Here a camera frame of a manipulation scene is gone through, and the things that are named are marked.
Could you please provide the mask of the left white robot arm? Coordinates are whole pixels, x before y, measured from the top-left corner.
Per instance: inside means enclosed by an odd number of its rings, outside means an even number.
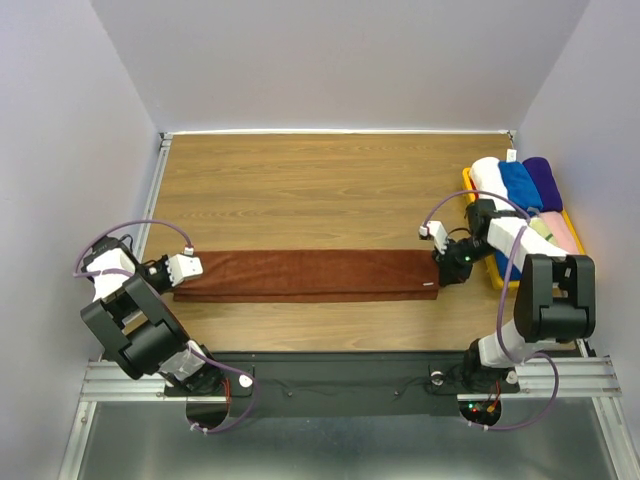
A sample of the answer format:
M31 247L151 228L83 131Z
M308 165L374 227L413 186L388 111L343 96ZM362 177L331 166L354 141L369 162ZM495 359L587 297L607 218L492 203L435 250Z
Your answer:
M103 236L81 259L80 273L94 287L81 319L115 362L134 380L160 375L176 394L209 396L225 380L162 296L203 274L191 245L173 256L139 262L123 239Z

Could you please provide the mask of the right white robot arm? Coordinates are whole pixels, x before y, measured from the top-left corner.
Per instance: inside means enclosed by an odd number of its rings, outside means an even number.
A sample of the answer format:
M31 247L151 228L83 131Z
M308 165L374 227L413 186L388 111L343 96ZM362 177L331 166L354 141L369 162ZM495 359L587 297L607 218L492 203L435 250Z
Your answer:
M531 226L524 210L497 210L479 198L466 209L469 235L453 240L441 222L426 218L419 228L434 243L440 286L464 283L476 262L495 252L508 270L520 273L513 317L499 312L493 334L471 343L460 366L463 384L482 390L553 343L589 338L596 326L595 263L552 245Z

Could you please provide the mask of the brown towel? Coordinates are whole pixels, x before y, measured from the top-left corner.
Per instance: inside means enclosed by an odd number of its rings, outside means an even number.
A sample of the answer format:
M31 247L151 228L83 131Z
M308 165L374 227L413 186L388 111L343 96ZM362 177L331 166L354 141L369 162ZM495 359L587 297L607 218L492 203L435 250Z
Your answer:
M173 294L186 303L339 303L435 300L428 250L203 252L204 273Z

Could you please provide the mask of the green cream patterned towel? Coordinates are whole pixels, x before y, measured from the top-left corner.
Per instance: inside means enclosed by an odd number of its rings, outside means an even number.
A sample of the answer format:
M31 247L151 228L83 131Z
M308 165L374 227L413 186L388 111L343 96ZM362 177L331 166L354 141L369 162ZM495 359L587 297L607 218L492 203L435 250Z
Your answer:
M553 246L558 246L558 242L554 234L552 233L550 227L545 223L545 221L536 216L533 217L529 223L529 226L538 233L546 242L550 243Z

